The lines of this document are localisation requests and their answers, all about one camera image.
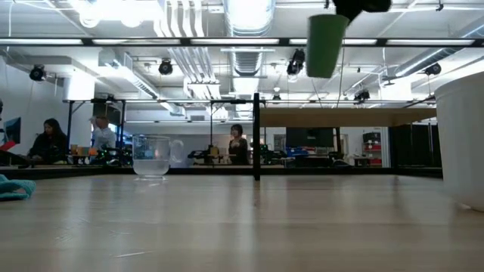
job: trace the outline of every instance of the white container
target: white container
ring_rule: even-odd
[[[484,212],[484,73],[436,90],[445,190]]]

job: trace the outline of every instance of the green cup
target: green cup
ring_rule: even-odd
[[[309,77],[329,79],[338,61],[348,18],[320,14],[309,18],[306,72]]]

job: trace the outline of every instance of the spotlight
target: spotlight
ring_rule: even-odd
[[[296,49],[294,51],[293,58],[289,61],[287,66],[287,75],[297,75],[304,67],[304,61],[306,60],[306,54],[303,49]]]
[[[29,77],[33,81],[43,82],[47,74],[44,71],[44,66],[41,64],[34,65],[33,69],[30,71]]]
[[[442,67],[440,66],[440,64],[435,63],[432,66],[427,67],[423,72],[428,76],[439,75],[440,72],[442,72]]]
[[[161,60],[161,64],[160,64],[160,67],[158,68],[158,72],[160,72],[160,74],[164,76],[171,75],[173,72],[173,66],[171,62],[172,60],[170,59]]]
[[[370,92],[367,89],[363,89],[355,94],[355,105],[363,104],[366,100],[370,99]]]

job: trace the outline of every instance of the air duct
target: air duct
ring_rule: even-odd
[[[274,17],[275,0],[224,0],[225,26],[232,37],[266,36]],[[231,62],[239,76],[255,76],[262,53],[232,52]]]
[[[455,36],[463,39],[484,38],[484,17],[479,18],[470,25],[464,27]],[[410,61],[398,66],[392,76],[383,77],[383,80],[398,79],[420,72],[427,67],[459,52],[464,48],[441,48],[429,49],[414,57]]]

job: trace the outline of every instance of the white shirt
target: white shirt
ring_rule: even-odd
[[[116,135],[110,128],[95,128],[92,132],[94,139],[94,146],[98,150],[102,150],[102,146],[116,148]]]

